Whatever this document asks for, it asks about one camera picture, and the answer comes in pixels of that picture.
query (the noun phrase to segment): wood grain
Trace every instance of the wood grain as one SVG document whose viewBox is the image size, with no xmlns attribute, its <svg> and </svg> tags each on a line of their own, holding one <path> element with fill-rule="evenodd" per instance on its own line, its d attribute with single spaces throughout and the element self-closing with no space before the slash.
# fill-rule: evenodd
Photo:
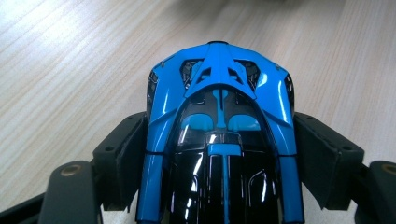
<svg viewBox="0 0 396 224">
<path fill-rule="evenodd" d="M 153 65 L 210 40 L 257 50 L 292 74 L 296 110 L 396 161 L 396 1 L 1 1 L 0 210 L 45 191 L 146 109 Z M 320 211 L 306 223 L 353 223 Z M 107 223 L 134 220 L 105 214 Z"/>
</svg>

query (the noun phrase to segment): light wood surface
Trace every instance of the light wood surface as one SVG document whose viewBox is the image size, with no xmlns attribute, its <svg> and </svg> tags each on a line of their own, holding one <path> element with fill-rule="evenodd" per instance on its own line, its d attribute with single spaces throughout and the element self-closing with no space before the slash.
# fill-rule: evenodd
<svg viewBox="0 0 396 224">
<path fill-rule="evenodd" d="M 254 49 L 291 73 L 296 110 L 396 161 L 396 1 L 1 1 L 0 211 L 44 192 L 52 170 L 146 109 L 153 65 L 210 40 Z M 320 211 L 306 223 L 353 223 Z M 104 214 L 106 223 L 134 220 Z"/>
</svg>

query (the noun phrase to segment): wooden floor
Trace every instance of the wooden floor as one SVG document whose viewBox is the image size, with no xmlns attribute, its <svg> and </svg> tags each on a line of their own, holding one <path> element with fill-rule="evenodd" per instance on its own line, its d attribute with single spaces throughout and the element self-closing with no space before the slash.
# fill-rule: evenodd
<svg viewBox="0 0 396 224">
<path fill-rule="evenodd" d="M 46 190 L 50 173 L 146 109 L 153 65 L 210 40 L 254 49 L 291 73 L 296 110 L 396 161 L 396 1 L 0 2 L 0 210 Z M 320 211 L 306 223 L 353 223 Z M 106 223 L 134 220 L 105 214 Z"/>
</svg>

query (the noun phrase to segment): blue car body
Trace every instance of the blue car body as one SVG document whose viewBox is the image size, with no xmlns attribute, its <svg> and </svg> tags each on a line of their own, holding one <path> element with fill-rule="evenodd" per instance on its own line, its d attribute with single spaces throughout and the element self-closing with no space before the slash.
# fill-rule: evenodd
<svg viewBox="0 0 396 224">
<path fill-rule="evenodd" d="M 225 42 L 157 64 L 136 220 L 304 222 L 293 94 L 286 70 Z"/>
</svg>

